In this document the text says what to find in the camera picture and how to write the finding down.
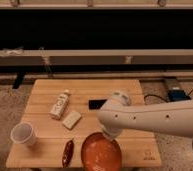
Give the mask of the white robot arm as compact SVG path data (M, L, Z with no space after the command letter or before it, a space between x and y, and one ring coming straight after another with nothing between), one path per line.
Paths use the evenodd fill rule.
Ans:
M114 91L97 116L107 139L124 129L193 138L193 100L132 106L127 93Z

